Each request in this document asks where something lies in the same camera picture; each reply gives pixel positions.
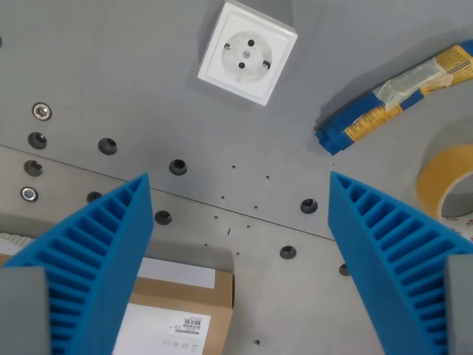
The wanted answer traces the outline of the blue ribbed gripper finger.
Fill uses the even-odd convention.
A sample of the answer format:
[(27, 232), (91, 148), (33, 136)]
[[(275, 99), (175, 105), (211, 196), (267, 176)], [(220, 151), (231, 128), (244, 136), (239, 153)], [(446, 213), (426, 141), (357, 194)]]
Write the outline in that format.
[(143, 174), (99, 197), (9, 258), (47, 279), (53, 354), (111, 354), (154, 215)]
[(446, 260), (472, 242), (338, 172), (328, 226), (386, 354), (447, 354)]

